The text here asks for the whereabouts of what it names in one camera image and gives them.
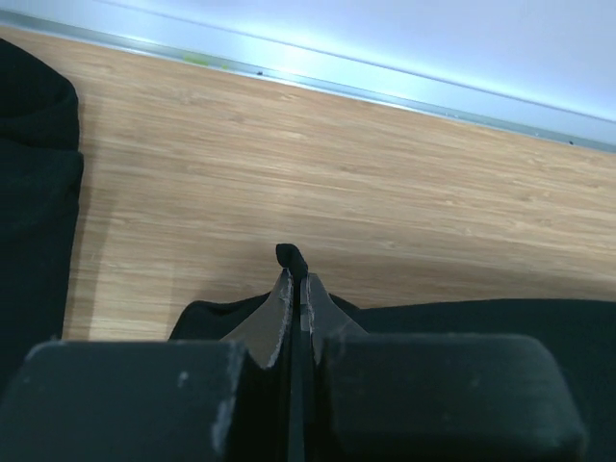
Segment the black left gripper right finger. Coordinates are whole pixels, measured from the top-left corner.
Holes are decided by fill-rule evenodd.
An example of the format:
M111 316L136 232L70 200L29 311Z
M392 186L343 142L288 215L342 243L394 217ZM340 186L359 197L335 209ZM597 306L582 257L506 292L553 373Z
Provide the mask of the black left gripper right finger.
M319 461L581 461L587 434L552 354L515 334L371 334L302 283Z

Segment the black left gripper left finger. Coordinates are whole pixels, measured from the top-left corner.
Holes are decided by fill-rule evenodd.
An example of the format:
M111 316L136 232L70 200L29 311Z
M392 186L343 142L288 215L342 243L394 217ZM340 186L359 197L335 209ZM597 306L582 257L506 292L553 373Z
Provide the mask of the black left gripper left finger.
M1 404L5 461L279 461L294 283L219 341L47 342Z

